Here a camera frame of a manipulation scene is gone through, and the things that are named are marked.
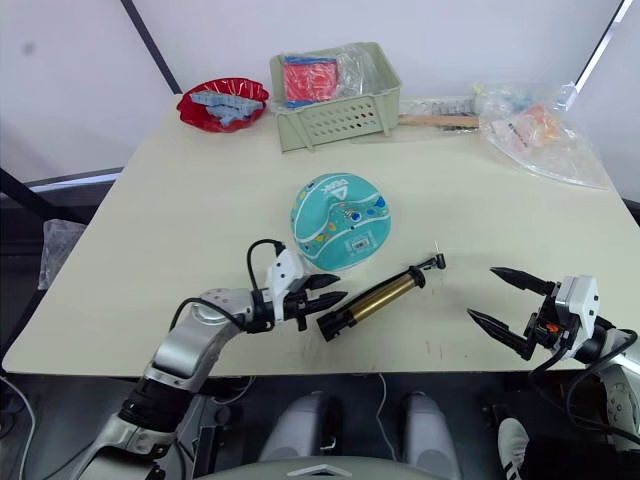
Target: table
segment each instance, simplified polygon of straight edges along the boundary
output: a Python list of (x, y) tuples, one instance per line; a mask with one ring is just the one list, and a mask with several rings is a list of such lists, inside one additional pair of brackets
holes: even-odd
[[(248, 287), (258, 238), (293, 241), (289, 210), (317, 175), (348, 171), (385, 195), (392, 232), (335, 289), (355, 294), (434, 253), (448, 268), (330, 343), (315, 321), (240, 335), (213, 375), (504, 371), (531, 362), (465, 313), (491, 314), (522, 333), (542, 297), (489, 272), (524, 269), (548, 280), (598, 278), (601, 314), (640, 330), (640, 230), (615, 190), (530, 175), (475, 134), (422, 142), (320, 146), (282, 154), (273, 118), (209, 134), (167, 115), (120, 175), (30, 323), (4, 359), (12, 372), (138, 376), (178, 303), (214, 287)], [(272, 250), (256, 251), (257, 277)], [(574, 361), (559, 368), (575, 368)]]

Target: red bowl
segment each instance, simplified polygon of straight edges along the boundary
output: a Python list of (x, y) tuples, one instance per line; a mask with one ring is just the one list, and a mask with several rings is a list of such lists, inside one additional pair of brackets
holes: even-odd
[[(259, 108), (251, 114), (246, 120), (234, 120), (226, 127), (220, 124), (218, 117), (207, 113), (207, 109), (204, 105), (199, 105), (191, 101), (189, 96), (194, 92), (202, 92), (210, 90), (213, 92), (230, 93), (231, 95), (238, 95), (244, 98), (250, 98), (251, 100), (257, 100), (262, 102), (262, 108)], [(231, 133), (241, 128), (248, 127), (255, 122), (260, 115), (264, 112), (267, 106), (266, 100), (269, 98), (269, 92), (267, 92), (261, 83), (254, 82), (248, 78), (218, 78), (217, 80), (211, 80), (209, 82), (202, 83), (197, 87), (193, 87), (187, 93), (182, 96), (182, 100), (178, 103), (178, 110), (180, 111), (180, 120), (194, 127), (198, 127), (207, 132), (225, 132)]]

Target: wooden handle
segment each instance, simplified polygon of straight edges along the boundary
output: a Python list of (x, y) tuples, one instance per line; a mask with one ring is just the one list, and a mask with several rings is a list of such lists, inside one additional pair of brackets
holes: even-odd
[(400, 125), (430, 125), (434, 127), (478, 128), (477, 116), (465, 115), (398, 115)]

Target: floor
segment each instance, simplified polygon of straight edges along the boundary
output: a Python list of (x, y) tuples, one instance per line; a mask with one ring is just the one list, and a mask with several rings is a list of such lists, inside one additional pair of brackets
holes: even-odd
[[(15, 227), (15, 222), (11, 222), (11, 227)], [(29, 233), (34, 228), (28, 226), (22, 233)], [(25, 243), (22, 238), (19, 240), (16, 255), (9, 256), (3, 249), (4, 255), (0, 256), (0, 293), (3, 299), (0, 302), (0, 352), (7, 347), (9, 334), (29, 304), (38, 281), (40, 258), (33, 251), (28, 251), (35, 248), (37, 253), (41, 247), (37, 241)], [(402, 401), (409, 393), (422, 391), (431, 396), (444, 412), (467, 480), (504, 478), (496, 448), (497, 431), (488, 421), (488, 412), (483, 411), (483, 406), (491, 400), (508, 403), (511, 412), (521, 419), (530, 434), (574, 436), (565, 418), (533, 392), (520, 388), (525, 385), (522, 375), (388, 374), (385, 378), (388, 398), (382, 421), (396, 451), (400, 448), (397, 424)], [(25, 478), (28, 480), (68, 478), (74, 462), (57, 474), (50, 474), (95, 437), (133, 386), (131, 381), (109, 378), (11, 375), (10, 379), (23, 389), (37, 417), (36, 435), (26, 468)], [(318, 390), (341, 401), (345, 417), (344, 454), (388, 458), (388, 449), (375, 421), (382, 397), (380, 378), (377, 375), (332, 375), (258, 378), (246, 396), (237, 402), (237, 408), (243, 413), (239, 428), (245, 438), (238, 461), (255, 461), (284, 409), (295, 399)], [(12, 412), (11, 415), (3, 413), (0, 422), (0, 478), (15, 480), (29, 429), (28, 415), (21, 402), (6, 388), (0, 391), (0, 410)], [(213, 422), (215, 410), (208, 397), (199, 396), (193, 402), (180, 430), (187, 448), (191, 447), (199, 426)], [(175, 452), (171, 451), (162, 463), (168, 479), (180, 478)]]

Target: basket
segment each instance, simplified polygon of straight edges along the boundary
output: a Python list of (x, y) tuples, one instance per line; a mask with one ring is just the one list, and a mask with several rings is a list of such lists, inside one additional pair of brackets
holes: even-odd
[[(278, 132), (282, 151), (308, 148), (375, 132), (389, 135), (398, 123), (400, 79), (389, 64), (380, 45), (375, 42), (358, 43), (372, 56), (384, 88), (375, 95), (338, 98), (296, 108), (290, 112), (277, 112)], [(318, 50), (312, 55), (331, 56), (337, 50)], [(286, 103), (282, 80), (284, 55), (271, 59), (273, 99)]]

